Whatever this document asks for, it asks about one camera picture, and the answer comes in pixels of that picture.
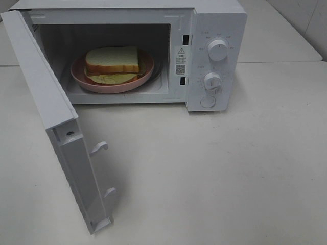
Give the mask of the round white door button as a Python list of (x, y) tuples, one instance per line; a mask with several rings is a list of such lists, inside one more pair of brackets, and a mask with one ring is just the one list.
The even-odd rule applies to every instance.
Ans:
[(205, 96), (200, 100), (200, 105), (203, 108), (211, 108), (216, 104), (216, 99), (213, 96)]

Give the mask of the sandwich with yellow filling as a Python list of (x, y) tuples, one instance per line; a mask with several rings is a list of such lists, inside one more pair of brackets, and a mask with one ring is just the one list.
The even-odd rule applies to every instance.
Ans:
[(95, 83), (123, 84), (145, 73), (146, 64), (135, 46), (97, 48), (85, 55), (84, 74)]

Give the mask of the pink round plate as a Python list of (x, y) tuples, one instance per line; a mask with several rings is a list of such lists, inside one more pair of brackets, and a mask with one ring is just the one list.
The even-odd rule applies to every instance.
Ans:
[(138, 57), (141, 66), (139, 73), (88, 76), (83, 55), (72, 63), (71, 74), (82, 88), (91, 92), (102, 94), (127, 92), (145, 84), (154, 71), (155, 62), (146, 51), (139, 50)]

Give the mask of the glass microwave turntable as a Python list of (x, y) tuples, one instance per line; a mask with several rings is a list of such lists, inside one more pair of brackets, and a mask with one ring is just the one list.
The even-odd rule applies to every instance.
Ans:
[(162, 72), (162, 62), (155, 60), (154, 61), (154, 70), (150, 79), (142, 86), (145, 88), (145, 91), (154, 90), (157, 91), (161, 87), (161, 72)]

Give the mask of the lower white timer knob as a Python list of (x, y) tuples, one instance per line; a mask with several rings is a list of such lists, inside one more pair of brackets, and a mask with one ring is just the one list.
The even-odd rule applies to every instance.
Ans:
[(221, 76), (216, 72), (210, 72), (203, 77), (204, 88), (206, 90), (216, 90), (221, 86)]

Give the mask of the white warning label sticker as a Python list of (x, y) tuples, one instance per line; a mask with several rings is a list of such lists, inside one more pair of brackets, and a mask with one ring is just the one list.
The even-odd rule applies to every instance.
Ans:
[(188, 71), (189, 64), (189, 47), (188, 46), (175, 46), (174, 47), (174, 72), (177, 76), (185, 76)]

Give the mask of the white microwave oven body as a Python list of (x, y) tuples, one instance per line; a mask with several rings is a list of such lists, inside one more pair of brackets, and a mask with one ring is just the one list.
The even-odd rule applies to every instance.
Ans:
[[(185, 103), (189, 111), (223, 111), (247, 14), (238, 1), (18, 1), (9, 11), (26, 12), (37, 31), (55, 76), (71, 104)], [(221, 61), (209, 58), (207, 44), (215, 38), (229, 44)], [(174, 72), (174, 47), (189, 47), (185, 76)], [(72, 62), (88, 50), (106, 46), (137, 46), (162, 62), (161, 87), (144, 87), (118, 94), (81, 89), (70, 74)], [(221, 86), (204, 88), (203, 77), (216, 72)], [(203, 108), (200, 100), (213, 96), (216, 104)]]

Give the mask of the upper white power knob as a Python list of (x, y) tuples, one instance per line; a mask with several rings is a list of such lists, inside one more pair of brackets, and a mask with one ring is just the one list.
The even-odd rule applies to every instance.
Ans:
[(208, 42), (207, 52), (213, 61), (221, 61), (228, 55), (229, 44), (226, 39), (218, 37)]

